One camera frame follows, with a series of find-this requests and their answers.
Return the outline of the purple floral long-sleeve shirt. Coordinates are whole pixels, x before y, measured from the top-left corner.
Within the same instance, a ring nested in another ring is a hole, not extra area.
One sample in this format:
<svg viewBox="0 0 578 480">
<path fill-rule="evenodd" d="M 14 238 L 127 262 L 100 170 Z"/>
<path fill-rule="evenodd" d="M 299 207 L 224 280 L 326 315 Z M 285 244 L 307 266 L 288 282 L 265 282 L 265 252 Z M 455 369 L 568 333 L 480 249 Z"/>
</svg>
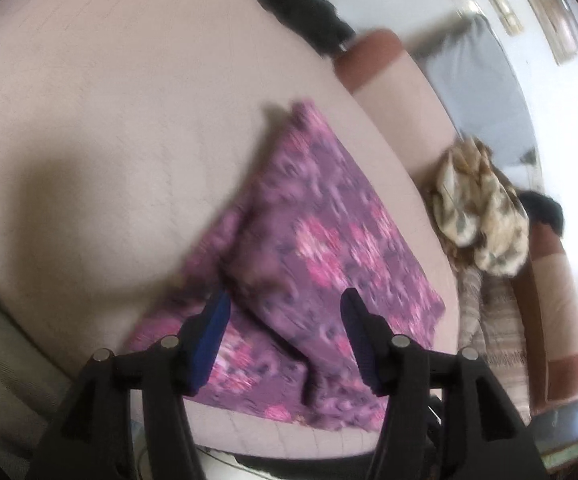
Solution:
<svg viewBox="0 0 578 480">
<path fill-rule="evenodd" d="M 215 289 L 231 318 L 201 404 L 317 429 L 376 431 L 385 401 L 355 363 L 340 298 L 359 292 L 424 347 L 446 310 L 367 177 L 311 102 L 292 107 L 261 169 L 205 231 L 179 282 L 129 336 L 173 334 Z"/>
</svg>

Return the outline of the striped floral brown pillow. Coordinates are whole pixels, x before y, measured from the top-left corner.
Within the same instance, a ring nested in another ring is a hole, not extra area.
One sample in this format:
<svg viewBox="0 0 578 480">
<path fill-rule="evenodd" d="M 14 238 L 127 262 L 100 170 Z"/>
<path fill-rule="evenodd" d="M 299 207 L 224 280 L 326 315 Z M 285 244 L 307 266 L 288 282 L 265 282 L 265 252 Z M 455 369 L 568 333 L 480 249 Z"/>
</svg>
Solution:
<svg viewBox="0 0 578 480">
<path fill-rule="evenodd" d="M 512 400 L 525 424 L 531 422 L 524 324 L 512 283 L 468 266 L 457 274 L 460 348 L 475 349 Z"/>
</svg>

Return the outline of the beige floral crumpled blanket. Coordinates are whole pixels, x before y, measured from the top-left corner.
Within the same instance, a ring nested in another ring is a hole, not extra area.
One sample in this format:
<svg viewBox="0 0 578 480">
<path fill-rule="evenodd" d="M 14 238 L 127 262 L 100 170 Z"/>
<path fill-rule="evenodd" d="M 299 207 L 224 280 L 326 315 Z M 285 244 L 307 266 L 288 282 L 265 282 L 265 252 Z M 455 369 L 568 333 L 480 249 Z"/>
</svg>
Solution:
<svg viewBox="0 0 578 480">
<path fill-rule="evenodd" d="M 458 272 L 512 278 L 529 255 L 528 214 L 516 188 L 473 136 L 456 141 L 427 188 L 427 206 L 451 266 Z"/>
</svg>

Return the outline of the brown pink headboard cushion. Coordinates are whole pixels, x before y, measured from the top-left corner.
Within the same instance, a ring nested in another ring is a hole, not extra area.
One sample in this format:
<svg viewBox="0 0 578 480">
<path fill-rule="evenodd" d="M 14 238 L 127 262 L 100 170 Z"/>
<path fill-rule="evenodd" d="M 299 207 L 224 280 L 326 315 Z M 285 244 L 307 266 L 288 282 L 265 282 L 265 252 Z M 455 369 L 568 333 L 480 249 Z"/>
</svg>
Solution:
<svg viewBox="0 0 578 480">
<path fill-rule="evenodd" d="M 578 294 L 562 241 L 548 224 L 530 226 L 529 255 L 512 285 L 536 416 L 578 400 Z"/>
</svg>

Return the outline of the dark garment behind blanket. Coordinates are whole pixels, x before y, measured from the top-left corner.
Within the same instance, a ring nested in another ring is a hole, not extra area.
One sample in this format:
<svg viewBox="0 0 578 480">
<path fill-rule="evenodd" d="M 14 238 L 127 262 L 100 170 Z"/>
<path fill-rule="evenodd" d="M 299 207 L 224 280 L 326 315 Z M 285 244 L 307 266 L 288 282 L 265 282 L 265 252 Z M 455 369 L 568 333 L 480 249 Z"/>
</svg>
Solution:
<svg viewBox="0 0 578 480">
<path fill-rule="evenodd" d="M 562 206 L 556 200 L 536 191 L 521 191 L 518 193 L 518 198 L 532 226 L 538 223 L 546 224 L 557 236 L 562 237 L 565 218 Z"/>
</svg>

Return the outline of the pink quilted bed cover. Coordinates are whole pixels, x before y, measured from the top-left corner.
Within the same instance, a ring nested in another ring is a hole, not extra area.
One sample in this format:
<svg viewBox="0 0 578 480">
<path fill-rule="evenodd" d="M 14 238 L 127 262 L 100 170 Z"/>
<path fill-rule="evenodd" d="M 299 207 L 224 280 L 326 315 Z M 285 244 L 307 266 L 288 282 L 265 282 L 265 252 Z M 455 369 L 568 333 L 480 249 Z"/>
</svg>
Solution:
<svg viewBox="0 0 578 480">
<path fill-rule="evenodd" d="M 0 305 L 67 382 L 118 349 L 312 99 L 446 304 L 456 285 L 415 182 L 331 64 L 255 0 L 0 0 Z"/>
</svg>

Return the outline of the pink brown bolster cushion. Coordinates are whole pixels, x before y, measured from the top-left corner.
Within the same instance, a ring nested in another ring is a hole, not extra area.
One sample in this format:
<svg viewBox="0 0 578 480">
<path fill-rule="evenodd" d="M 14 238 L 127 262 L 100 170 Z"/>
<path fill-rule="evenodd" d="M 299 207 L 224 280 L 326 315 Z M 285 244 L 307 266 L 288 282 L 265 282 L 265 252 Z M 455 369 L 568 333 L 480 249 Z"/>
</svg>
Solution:
<svg viewBox="0 0 578 480">
<path fill-rule="evenodd" d="M 401 39 L 386 28 L 367 32 L 333 60 L 333 69 L 417 188 L 427 186 L 457 132 Z"/>
</svg>

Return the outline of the grey pillow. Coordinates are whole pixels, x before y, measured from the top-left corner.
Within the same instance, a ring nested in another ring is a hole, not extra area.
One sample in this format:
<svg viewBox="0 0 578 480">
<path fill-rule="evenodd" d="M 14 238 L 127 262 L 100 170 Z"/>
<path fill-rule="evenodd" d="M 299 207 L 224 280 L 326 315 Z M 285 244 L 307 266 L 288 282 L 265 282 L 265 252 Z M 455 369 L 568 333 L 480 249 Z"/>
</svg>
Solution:
<svg viewBox="0 0 578 480">
<path fill-rule="evenodd" d="M 536 154 L 536 136 L 513 67 L 481 14 L 429 39 L 413 54 L 457 133 L 475 136 L 505 168 Z"/>
</svg>

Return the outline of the black garment on bed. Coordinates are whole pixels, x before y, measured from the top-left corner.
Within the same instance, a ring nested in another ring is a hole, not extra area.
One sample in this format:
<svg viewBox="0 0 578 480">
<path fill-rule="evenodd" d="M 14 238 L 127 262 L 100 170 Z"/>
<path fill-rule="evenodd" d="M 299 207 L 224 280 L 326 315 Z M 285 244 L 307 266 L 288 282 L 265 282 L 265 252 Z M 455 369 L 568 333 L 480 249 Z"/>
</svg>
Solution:
<svg viewBox="0 0 578 480">
<path fill-rule="evenodd" d="M 354 29 L 339 18 L 328 0 L 257 0 L 305 40 L 320 56 L 336 56 L 355 36 Z"/>
</svg>

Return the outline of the beige wall switch plate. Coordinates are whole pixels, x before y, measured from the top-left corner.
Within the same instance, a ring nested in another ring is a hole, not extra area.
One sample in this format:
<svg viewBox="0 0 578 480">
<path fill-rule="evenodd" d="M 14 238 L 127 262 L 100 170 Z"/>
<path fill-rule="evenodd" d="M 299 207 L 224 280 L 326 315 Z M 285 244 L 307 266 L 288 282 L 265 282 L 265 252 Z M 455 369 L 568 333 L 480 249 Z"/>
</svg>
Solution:
<svg viewBox="0 0 578 480">
<path fill-rule="evenodd" d="M 508 0 L 489 0 L 495 10 L 505 32 L 510 37 L 519 36 L 524 32 L 522 25 L 514 9 Z"/>
</svg>

